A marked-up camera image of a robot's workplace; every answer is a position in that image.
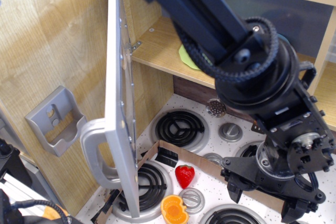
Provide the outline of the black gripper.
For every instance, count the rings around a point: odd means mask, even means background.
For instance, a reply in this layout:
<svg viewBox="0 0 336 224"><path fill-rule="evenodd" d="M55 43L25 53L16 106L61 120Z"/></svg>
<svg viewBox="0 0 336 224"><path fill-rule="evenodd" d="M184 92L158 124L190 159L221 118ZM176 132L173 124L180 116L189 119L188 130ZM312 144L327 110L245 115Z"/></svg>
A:
<svg viewBox="0 0 336 224"><path fill-rule="evenodd" d="M281 222L292 223L325 201L315 175L325 169L325 144L291 144L287 150L260 144L255 156L225 157L222 176L233 202L239 203L243 191L258 190L283 200Z"/></svg>

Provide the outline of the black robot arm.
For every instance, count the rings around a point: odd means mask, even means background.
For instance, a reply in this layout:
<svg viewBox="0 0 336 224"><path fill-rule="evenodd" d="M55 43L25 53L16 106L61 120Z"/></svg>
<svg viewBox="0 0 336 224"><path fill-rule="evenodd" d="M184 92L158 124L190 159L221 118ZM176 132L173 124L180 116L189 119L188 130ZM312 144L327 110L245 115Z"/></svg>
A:
<svg viewBox="0 0 336 224"><path fill-rule="evenodd" d="M157 1L193 62L214 78L219 99L248 114L266 134L253 157L227 157L221 175L230 198L258 190L283 201L281 221L296 223L325 201L317 171L334 164L334 139L316 98L316 69L263 17L241 19L224 0Z"/></svg>

